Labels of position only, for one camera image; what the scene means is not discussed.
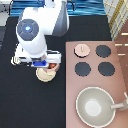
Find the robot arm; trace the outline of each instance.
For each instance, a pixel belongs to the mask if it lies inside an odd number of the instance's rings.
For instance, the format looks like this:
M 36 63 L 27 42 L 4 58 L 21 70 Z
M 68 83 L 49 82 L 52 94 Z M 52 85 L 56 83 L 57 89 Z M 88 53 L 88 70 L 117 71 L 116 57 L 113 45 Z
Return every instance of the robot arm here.
M 65 0 L 55 0 L 55 8 L 25 8 L 16 26 L 15 57 L 32 67 L 48 67 L 61 63 L 61 53 L 47 50 L 44 35 L 62 36 L 69 28 Z

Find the round black coaster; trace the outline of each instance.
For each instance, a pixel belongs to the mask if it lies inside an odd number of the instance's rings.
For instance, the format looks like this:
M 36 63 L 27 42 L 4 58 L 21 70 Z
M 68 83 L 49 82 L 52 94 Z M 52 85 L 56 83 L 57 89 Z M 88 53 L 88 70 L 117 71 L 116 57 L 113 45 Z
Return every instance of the round black coaster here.
M 75 72 L 79 76 L 87 76 L 91 71 L 91 68 L 86 62 L 79 62 L 75 66 Z
M 112 76 L 115 72 L 114 66 L 109 62 L 100 63 L 98 70 L 103 76 Z
M 100 57 L 108 57 L 111 55 L 111 49 L 106 45 L 99 45 L 96 48 L 96 54 Z

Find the black tablecloth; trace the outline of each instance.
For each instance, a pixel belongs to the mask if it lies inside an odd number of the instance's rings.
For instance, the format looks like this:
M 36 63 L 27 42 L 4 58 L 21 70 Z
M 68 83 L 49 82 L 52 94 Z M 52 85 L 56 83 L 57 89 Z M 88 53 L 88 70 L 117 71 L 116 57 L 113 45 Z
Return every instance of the black tablecloth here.
M 9 17 L 0 50 L 0 128 L 66 128 L 66 41 L 110 41 L 106 16 L 70 17 L 62 37 L 46 36 L 49 50 L 62 53 L 56 77 L 39 81 L 36 69 L 11 64 L 17 43 L 17 17 Z

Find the blue floor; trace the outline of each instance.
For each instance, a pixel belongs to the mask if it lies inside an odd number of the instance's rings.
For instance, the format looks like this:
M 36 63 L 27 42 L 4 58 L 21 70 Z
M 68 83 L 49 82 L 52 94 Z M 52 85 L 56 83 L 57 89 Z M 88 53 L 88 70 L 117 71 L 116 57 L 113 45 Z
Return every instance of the blue floor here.
M 44 2 L 38 0 L 14 0 L 10 16 L 19 16 L 25 7 L 43 7 Z M 76 0 L 74 2 L 75 11 L 72 5 L 68 3 L 68 14 L 70 16 L 80 15 L 106 15 L 103 0 Z

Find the pink mat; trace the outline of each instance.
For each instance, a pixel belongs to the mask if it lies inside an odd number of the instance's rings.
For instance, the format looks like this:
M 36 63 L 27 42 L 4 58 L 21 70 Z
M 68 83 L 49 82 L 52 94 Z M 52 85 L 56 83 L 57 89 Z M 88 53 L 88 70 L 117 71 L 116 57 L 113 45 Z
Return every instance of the pink mat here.
M 74 54 L 74 48 L 78 44 L 86 44 L 90 48 L 88 56 L 79 58 Z M 107 45 L 112 54 L 107 58 L 99 57 L 95 52 L 98 45 Z M 105 61 L 114 65 L 114 75 L 103 76 L 99 73 L 98 65 Z M 90 65 L 91 72 L 88 76 L 81 77 L 75 73 L 75 65 L 78 62 L 87 62 Z M 86 87 L 100 87 L 106 90 L 113 97 L 115 103 L 125 99 L 123 93 L 126 92 L 126 87 L 115 42 L 82 41 L 66 43 L 66 128 L 90 128 L 81 121 L 75 109 L 76 98 L 79 92 Z M 128 128 L 128 111 L 117 111 L 113 122 L 106 128 Z

